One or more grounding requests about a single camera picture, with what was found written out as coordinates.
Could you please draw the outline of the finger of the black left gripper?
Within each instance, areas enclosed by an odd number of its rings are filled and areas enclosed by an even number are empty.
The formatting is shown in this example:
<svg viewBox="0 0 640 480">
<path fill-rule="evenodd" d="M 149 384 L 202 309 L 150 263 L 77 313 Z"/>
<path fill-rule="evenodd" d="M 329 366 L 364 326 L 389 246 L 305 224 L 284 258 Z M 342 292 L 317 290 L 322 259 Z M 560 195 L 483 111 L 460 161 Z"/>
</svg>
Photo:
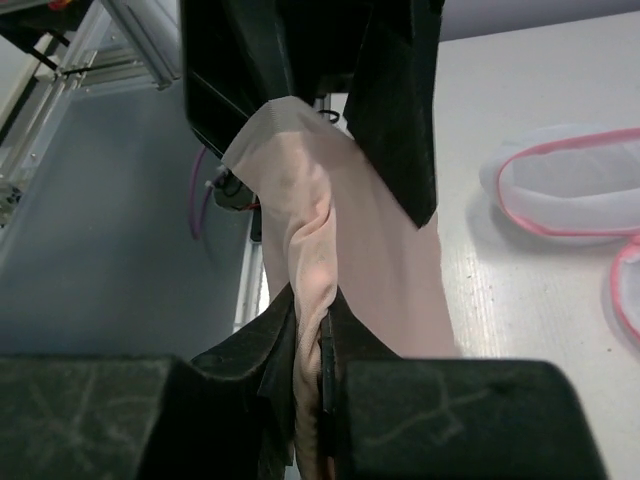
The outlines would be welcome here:
<svg viewBox="0 0 640 480">
<path fill-rule="evenodd" d="M 434 91 L 444 3 L 373 7 L 348 95 L 348 130 L 413 224 L 438 205 Z"/>
</svg>

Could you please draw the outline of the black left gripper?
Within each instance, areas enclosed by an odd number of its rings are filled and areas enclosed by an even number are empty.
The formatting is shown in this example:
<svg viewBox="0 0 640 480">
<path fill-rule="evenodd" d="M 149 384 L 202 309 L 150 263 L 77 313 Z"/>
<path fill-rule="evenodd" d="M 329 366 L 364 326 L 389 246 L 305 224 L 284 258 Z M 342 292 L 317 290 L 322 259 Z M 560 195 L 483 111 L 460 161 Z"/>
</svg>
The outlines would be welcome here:
<svg viewBox="0 0 640 480">
<path fill-rule="evenodd" d="M 185 109 L 196 137 L 222 156 L 269 100 L 313 105 L 348 92 L 369 18 L 367 1 L 181 2 Z"/>
</svg>

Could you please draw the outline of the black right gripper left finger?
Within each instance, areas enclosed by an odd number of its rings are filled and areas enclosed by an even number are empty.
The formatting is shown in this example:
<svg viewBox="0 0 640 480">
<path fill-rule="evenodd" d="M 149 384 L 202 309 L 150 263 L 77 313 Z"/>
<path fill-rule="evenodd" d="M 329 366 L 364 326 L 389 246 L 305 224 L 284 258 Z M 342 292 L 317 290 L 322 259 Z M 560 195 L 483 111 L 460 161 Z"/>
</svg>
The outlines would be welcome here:
<svg viewBox="0 0 640 480">
<path fill-rule="evenodd" d="M 192 360 L 204 372 L 215 467 L 224 479 L 283 479 L 293 463 L 294 294 Z"/>
</svg>

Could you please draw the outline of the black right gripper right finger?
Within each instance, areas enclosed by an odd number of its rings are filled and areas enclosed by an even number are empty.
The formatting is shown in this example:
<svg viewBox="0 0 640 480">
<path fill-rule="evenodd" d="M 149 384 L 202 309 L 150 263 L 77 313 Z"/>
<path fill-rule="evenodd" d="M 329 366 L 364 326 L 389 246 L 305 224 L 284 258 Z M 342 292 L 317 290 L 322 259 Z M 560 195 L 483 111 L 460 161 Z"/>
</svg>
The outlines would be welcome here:
<svg viewBox="0 0 640 480">
<path fill-rule="evenodd" d="M 340 464 L 348 460 L 349 450 L 349 441 L 344 438 L 348 433 L 346 394 L 343 392 L 347 364 L 397 359 L 399 356 L 357 318 L 341 291 L 337 292 L 321 321 L 319 346 L 319 454 L 327 473 L 338 479 Z"/>
</svg>

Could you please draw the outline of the pink beige bra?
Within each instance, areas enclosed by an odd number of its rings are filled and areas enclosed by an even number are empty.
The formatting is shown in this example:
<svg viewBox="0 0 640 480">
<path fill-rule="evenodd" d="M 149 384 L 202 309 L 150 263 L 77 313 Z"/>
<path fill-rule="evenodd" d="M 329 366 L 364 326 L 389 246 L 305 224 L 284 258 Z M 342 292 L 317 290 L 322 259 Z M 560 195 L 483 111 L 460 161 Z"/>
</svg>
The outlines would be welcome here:
<svg viewBox="0 0 640 480">
<path fill-rule="evenodd" d="M 295 455 L 320 479 L 320 324 L 338 295 L 403 357 L 459 355 L 438 226 L 415 226 L 355 141 L 294 96 L 260 107 L 223 163 L 260 200 L 270 294 L 294 293 Z"/>
</svg>

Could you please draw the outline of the mesh laundry bag pink trim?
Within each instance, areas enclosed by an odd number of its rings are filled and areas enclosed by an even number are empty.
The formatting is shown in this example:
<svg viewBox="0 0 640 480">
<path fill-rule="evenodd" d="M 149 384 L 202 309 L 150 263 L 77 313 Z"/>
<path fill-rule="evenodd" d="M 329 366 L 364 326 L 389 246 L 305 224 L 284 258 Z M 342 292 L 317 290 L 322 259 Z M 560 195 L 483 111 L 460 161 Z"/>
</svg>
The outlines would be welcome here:
<svg viewBox="0 0 640 480">
<path fill-rule="evenodd" d="M 584 124 L 504 142 L 480 169 L 491 203 L 561 245 L 622 241 L 603 288 L 612 330 L 639 350 L 639 130 Z"/>
</svg>

